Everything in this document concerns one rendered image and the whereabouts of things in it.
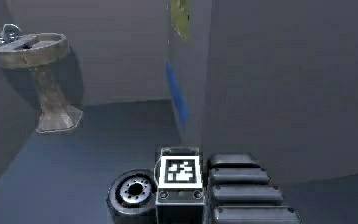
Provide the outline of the chrome sink faucet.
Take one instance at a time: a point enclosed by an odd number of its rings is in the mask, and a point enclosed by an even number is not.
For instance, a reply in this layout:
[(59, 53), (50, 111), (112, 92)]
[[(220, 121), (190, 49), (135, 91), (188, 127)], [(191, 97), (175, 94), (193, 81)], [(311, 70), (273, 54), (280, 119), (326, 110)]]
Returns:
[(22, 30), (15, 24), (4, 24), (0, 31), (0, 44), (7, 44), (17, 40)]

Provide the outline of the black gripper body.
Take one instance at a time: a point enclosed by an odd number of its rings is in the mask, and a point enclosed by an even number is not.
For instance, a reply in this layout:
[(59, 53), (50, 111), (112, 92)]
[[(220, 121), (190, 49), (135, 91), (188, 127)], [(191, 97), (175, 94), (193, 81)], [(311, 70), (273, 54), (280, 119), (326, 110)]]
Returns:
[(134, 169), (118, 176), (106, 198), (112, 224), (156, 224), (156, 191), (151, 170)]

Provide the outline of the grey pedestal sink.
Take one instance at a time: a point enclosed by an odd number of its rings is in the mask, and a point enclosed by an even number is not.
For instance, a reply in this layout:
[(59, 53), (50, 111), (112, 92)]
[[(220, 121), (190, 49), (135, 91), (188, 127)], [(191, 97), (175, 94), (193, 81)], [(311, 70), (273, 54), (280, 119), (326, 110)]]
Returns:
[(64, 34), (35, 33), (0, 41), (0, 68), (28, 69), (41, 107), (38, 133), (67, 132), (78, 127), (83, 111), (73, 106), (57, 83), (51, 64), (70, 53)]

